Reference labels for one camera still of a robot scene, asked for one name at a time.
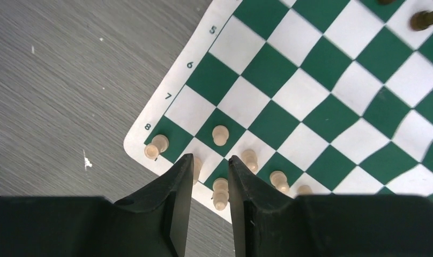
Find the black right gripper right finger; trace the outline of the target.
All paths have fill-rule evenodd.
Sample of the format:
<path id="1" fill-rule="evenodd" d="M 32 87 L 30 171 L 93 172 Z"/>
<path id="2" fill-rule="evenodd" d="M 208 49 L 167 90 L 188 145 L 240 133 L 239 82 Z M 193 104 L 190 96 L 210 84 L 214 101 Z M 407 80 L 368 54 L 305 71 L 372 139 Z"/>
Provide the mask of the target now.
<path id="1" fill-rule="evenodd" d="M 254 175 L 236 155 L 229 160 L 228 182 L 236 256 L 298 256 L 294 201 Z"/>

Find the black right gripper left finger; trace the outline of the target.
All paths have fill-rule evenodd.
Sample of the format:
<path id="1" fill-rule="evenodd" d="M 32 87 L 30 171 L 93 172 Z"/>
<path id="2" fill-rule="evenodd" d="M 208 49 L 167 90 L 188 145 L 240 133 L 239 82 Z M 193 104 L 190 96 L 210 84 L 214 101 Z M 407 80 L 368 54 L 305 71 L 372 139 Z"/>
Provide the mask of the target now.
<path id="1" fill-rule="evenodd" d="M 184 256 L 191 204 L 193 155 L 117 200 L 114 256 Z"/>

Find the light wooden bishop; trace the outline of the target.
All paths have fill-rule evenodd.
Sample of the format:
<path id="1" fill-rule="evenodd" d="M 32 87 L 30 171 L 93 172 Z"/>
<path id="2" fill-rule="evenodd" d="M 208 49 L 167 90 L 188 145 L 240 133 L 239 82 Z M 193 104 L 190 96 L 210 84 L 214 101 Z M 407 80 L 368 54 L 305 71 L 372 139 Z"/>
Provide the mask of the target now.
<path id="1" fill-rule="evenodd" d="M 213 204 L 215 209 L 222 211 L 226 208 L 229 200 L 228 180 L 225 178 L 218 178 L 213 183 Z"/>

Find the light wooden pawn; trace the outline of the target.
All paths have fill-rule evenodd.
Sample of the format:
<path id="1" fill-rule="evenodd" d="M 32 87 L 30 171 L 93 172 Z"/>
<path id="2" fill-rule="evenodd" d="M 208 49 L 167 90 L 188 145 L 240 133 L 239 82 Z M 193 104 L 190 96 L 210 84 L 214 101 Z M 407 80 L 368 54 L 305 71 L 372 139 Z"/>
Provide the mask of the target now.
<path id="1" fill-rule="evenodd" d="M 224 146 L 229 138 L 229 131 L 223 125 L 217 125 L 212 131 L 213 141 L 217 146 Z"/>
<path id="2" fill-rule="evenodd" d="M 256 174 L 258 172 L 258 157 L 254 150 L 244 150 L 241 154 L 241 160 L 252 173 Z"/>
<path id="3" fill-rule="evenodd" d="M 282 171 L 273 171 L 270 174 L 271 184 L 283 194 L 287 194 L 290 190 L 290 186 L 287 181 L 287 176 Z"/>

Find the light wooden rook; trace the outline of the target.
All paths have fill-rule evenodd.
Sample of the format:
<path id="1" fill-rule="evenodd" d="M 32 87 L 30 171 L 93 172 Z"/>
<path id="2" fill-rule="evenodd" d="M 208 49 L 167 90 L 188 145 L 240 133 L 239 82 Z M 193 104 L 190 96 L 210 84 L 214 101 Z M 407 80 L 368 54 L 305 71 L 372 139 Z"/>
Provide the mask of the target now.
<path id="1" fill-rule="evenodd" d="M 165 152 L 169 147 L 169 140 L 165 135 L 158 134 L 144 148 L 144 154 L 151 160 L 156 160 L 158 156 Z"/>

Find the light wooden king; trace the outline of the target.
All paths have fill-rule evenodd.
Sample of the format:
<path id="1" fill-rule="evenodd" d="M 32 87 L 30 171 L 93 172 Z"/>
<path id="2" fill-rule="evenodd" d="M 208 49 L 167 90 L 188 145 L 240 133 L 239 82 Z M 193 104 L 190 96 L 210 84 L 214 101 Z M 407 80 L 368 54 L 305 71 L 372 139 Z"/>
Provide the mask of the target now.
<path id="1" fill-rule="evenodd" d="M 312 191 L 310 186 L 301 185 L 298 187 L 296 193 L 297 193 L 297 195 L 311 195 L 311 194 L 313 194 L 313 191 Z"/>

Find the light wooden chess piece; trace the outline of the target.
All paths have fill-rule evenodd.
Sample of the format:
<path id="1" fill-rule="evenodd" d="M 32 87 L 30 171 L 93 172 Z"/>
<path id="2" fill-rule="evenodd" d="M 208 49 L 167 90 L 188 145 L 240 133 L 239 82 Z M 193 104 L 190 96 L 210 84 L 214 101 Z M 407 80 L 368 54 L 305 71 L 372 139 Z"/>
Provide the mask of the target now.
<path id="1" fill-rule="evenodd" d="M 200 171 L 202 169 L 202 161 L 200 158 L 194 156 L 193 157 L 193 185 L 199 181 Z"/>

